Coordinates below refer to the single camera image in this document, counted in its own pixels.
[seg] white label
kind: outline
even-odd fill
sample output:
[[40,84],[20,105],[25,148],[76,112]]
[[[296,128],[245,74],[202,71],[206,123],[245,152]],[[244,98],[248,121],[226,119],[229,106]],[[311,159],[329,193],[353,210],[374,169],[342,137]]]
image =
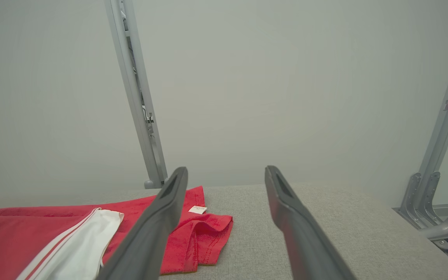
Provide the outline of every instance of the white label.
[[193,206],[189,212],[191,213],[197,213],[197,214],[203,214],[203,212],[205,212],[207,210],[206,207],[201,207],[201,206]]

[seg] red fabric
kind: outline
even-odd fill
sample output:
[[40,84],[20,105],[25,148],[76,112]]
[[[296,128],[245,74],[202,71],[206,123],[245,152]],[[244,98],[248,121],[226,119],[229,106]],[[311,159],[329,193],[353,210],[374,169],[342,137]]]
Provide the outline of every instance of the red fabric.
[[[124,219],[103,256],[106,263],[155,196],[101,205],[0,209],[0,280],[14,280],[56,236],[101,207],[124,213]],[[198,264],[216,264],[233,227],[227,215],[194,214],[205,206],[203,187],[186,191],[179,225],[169,235],[161,274],[197,271]]]

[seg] textured gray surface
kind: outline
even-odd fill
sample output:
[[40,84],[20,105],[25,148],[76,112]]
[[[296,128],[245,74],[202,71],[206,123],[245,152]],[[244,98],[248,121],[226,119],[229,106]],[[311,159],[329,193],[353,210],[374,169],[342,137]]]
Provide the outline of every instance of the textured gray surface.
[[[345,185],[293,184],[359,280],[448,280],[448,257],[383,203]],[[29,197],[11,206],[99,204],[157,189]],[[265,186],[204,188],[208,213],[232,215],[233,231],[216,266],[161,280],[291,279],[283,235],[272,222]]]

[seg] gray wall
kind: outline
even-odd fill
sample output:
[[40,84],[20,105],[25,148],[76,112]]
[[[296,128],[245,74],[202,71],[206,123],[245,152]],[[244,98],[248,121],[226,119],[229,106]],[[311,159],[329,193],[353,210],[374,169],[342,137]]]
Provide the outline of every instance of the gray wall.
[[0,0],[0,207],[147,179],[103,1]]
[[448,84],[448,1],[135,0],[167,169],[400,205]]

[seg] white fabric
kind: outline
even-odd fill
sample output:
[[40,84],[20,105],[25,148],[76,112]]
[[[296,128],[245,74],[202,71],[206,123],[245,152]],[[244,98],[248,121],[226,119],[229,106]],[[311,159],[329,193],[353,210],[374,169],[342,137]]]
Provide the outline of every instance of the white fabric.
[[51,241],[17,280],[93,280],[123,213],[96,208]]

